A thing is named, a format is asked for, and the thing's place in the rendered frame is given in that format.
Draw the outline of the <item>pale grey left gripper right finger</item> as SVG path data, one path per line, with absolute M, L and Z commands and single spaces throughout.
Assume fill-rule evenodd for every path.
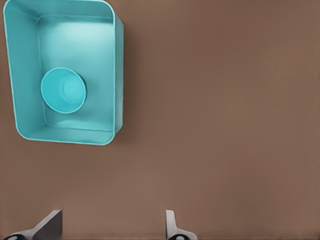
M 186 230 L 177 227 L 173 210 L 165 211 L 166 240 L 198 240 L 198 237 Z

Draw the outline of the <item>teal rectangular plastic box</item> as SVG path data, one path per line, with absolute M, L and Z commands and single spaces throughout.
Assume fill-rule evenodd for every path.
M 105 0 L 6 0 L 5 40 L 15 126 L 31 141 L 107 145 L 123 125 L 124 25 Z M 86 100 L 62 114 L 43 100 L 53 68 L 75 71 Z

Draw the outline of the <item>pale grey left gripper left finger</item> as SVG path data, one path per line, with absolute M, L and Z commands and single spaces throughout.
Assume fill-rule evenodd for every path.
M 31 229 L 15 232 L 3 240 L 60 240 L 63 234 L 63 211 L 54 210 Z

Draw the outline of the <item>teal round cup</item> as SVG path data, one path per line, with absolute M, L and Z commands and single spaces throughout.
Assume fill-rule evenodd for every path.
M 65 67 L 46 72 L 40 83 L 40 92 L 48 107 L 61 114 L 78 111 L 87 97 L 85 81 L 78 73 Z

